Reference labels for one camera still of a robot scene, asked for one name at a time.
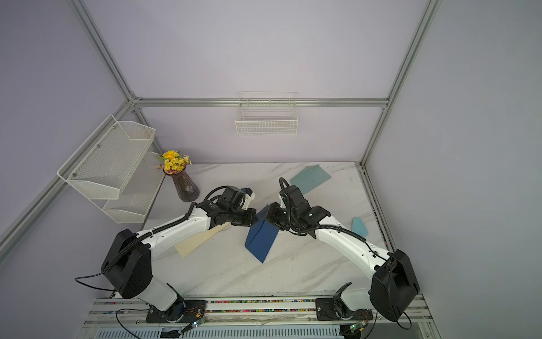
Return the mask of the dark blue envelope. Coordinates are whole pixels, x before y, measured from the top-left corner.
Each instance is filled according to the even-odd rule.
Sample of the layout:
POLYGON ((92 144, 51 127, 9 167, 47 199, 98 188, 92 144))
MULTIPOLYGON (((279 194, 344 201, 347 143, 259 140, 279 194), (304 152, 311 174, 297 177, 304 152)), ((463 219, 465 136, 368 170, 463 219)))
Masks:
POLYGON ((258 222, 250 227, 245 248, 262 264, 265 262, 270 249, 277 237, 279 229, 264 219, 269 206, 257 213, 258 222))

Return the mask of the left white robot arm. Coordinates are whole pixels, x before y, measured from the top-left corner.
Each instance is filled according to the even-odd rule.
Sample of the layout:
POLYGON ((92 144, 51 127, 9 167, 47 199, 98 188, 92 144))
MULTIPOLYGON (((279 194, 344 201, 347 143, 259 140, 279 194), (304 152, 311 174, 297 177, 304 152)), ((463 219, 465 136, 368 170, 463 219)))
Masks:
POLYGON ((249 188, 220 186, 219 196, 206 196, 193 202, 178 218, 149 230, 123 230, 115 237, 101 274, 124 298, 138 298, 175 319, 186 309, 184 298, 168 283, 161 281, 152 269, 153 262, 170 248, 197 234, 229 223, 251 227, 258 222, 256 209, 249 205, 255 193, 249 188))

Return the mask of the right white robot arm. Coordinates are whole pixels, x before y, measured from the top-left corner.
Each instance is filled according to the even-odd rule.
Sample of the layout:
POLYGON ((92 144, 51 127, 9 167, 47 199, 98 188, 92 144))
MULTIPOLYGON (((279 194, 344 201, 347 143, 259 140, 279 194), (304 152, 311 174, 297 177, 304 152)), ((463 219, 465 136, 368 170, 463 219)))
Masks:
POLYGON ((321 206, 311 206, 301 190, 279 179, 279 203, 272 203, 264 220, 281 231, 310 236, 330 245, 371 278, 368 300, 384 318, 398 322, 420 293, 410 258, 402 250, 389 252, 342 226, 321 206))

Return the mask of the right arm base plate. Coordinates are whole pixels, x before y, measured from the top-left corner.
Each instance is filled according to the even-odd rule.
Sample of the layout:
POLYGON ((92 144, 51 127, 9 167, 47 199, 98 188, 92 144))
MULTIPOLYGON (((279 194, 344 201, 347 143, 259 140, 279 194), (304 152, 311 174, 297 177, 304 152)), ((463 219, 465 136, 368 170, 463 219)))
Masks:
POLYGON ((370 309, 353 311, 344 302, 336 302, 333 298, 317 298, 316 317, 319 321, 371 321, 370 309))

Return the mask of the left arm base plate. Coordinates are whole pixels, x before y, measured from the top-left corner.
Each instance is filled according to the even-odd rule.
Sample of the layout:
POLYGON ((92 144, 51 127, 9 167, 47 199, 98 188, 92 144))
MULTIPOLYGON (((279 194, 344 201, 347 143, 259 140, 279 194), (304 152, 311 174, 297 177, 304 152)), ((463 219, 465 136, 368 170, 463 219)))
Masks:
POLYGON ((146 323, 193 323, 203 318, 207 301, 202 299, 185 299, 183 303, 175 302, 168 310, 160 311, 151 306, 146 323))

